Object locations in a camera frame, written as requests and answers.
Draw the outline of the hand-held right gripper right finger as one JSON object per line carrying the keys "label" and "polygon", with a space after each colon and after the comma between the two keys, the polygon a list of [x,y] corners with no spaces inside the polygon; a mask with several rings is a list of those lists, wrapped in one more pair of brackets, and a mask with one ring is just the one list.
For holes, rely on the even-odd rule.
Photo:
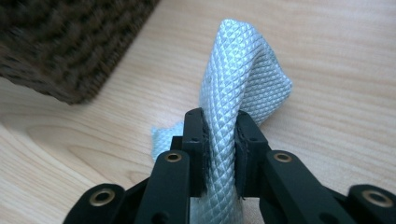
{"label": "hand-held right gripper right finger", "polygon": [[238,113],[234,140],[237,194],[260,200],[265,224],[355,224],[297,156],[269,147],[244,111]]}

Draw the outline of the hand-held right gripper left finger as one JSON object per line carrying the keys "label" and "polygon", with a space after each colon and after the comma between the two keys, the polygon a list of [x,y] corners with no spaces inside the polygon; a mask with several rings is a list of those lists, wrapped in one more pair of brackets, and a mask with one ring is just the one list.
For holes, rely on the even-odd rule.
{"label": "hand-held right gripper left finger", "polygon": [[156,158],[134,224],[189,224],[191,199],[207,191],[208,127],[202,108],[188,111],[180,134]]}

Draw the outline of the light blue textured cloth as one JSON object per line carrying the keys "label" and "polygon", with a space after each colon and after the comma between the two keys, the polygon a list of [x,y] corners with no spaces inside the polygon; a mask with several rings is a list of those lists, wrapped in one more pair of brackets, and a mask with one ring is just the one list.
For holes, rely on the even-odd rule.
{"label": "light blue textured cloth", "polygon": [[234,128],[240,110],[261,125],[289,97],[291,80],[251,24],[221,22],[202,81],[199,106],[209,128],[207,191],[191,199],[190,224],[242,224],[234,186]]}

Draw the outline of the brown woven basket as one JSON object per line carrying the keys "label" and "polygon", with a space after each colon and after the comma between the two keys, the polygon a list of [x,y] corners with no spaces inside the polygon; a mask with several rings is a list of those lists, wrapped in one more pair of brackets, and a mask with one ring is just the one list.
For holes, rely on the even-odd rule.
{"label": "brown woven basket", "polygon": [[0,77],[70,105],[102,89],[161,0],[0,0]]}

